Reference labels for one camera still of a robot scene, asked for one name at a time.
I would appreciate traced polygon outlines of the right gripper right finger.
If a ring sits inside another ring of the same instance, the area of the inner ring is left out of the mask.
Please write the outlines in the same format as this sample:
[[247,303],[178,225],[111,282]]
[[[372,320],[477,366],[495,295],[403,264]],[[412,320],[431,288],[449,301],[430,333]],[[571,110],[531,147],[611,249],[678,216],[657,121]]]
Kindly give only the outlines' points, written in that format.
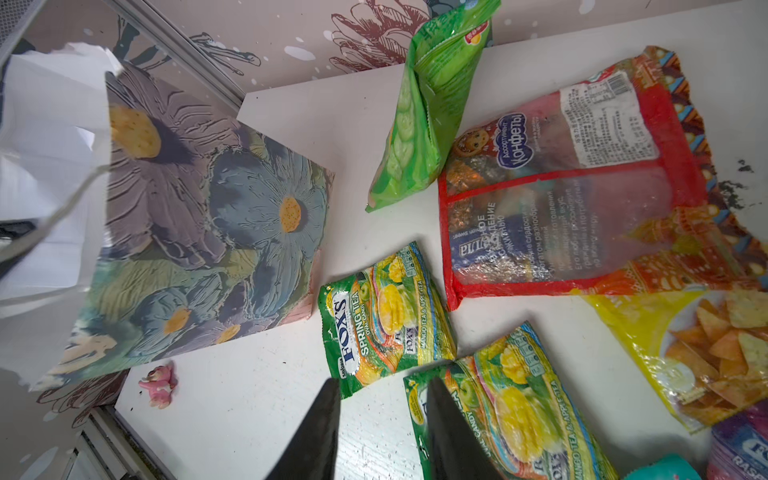
[[428,383],[427,430],[433,479],[502,479],[440,378]]

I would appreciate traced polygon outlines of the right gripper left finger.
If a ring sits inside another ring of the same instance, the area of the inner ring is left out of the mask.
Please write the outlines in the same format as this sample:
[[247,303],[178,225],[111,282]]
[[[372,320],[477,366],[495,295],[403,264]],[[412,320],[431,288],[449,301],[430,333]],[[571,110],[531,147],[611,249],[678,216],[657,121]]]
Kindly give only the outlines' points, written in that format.
[[329,378],[267,479],[332,480],[338,451],[340,410],[340,382]]

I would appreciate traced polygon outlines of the green Fox's candy bag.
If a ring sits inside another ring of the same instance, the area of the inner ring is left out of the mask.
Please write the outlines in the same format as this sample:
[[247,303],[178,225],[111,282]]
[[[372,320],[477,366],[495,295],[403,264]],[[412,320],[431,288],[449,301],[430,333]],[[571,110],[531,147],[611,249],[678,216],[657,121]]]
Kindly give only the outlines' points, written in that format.
[[454,360],[454,329],[415,241],[320,288],[322,340],[347,399],[376,381]]

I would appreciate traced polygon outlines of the teal Fox's candy bag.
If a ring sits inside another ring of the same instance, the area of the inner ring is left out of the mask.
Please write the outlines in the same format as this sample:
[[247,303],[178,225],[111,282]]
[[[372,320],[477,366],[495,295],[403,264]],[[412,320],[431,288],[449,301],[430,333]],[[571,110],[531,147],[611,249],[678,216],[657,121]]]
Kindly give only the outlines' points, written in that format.
[[701,480],[701,476],[684,458],[672,454],[633,470],[624,480]]

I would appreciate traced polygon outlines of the yellow snack bag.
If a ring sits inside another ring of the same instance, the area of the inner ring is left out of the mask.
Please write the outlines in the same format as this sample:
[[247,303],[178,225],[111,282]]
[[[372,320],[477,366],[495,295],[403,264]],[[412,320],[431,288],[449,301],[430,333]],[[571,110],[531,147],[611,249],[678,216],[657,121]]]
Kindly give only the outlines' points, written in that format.
[[667,410],[690,432],[767,397],[767,295],[587,295]]

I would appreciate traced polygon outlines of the purple candy snack bag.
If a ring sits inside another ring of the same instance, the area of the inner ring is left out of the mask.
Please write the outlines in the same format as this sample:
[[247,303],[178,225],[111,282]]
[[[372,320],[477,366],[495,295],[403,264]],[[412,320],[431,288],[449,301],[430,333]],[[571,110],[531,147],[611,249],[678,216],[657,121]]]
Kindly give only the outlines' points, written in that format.
[[767,400],[716,424],[706,478],[767,480]]

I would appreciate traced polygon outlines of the patterned paper gift bag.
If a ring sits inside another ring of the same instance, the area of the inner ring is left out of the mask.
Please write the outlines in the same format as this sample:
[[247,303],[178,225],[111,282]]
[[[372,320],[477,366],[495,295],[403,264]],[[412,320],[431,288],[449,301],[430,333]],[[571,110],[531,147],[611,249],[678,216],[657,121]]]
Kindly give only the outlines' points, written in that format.
[[307,319],[332,184],[107,49],[12,56],[2,370],[74,386]]

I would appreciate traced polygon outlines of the red snack bag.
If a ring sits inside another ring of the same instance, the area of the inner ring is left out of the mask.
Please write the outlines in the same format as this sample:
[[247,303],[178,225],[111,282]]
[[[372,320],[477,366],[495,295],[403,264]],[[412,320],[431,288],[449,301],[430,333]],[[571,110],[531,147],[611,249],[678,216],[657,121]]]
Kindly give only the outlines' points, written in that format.
[[649,46],[459,136],[438,181],[447,303],[767,287],[674,51]]

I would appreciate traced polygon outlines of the bright green snack bag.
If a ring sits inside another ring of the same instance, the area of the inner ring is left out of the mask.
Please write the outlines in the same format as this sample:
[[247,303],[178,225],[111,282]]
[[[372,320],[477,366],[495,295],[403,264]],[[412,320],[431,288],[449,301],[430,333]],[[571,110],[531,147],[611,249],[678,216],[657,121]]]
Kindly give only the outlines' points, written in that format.
[[425,190],[442,172],[500,6],[499,0],[467,1],[414,35],[368,212]]

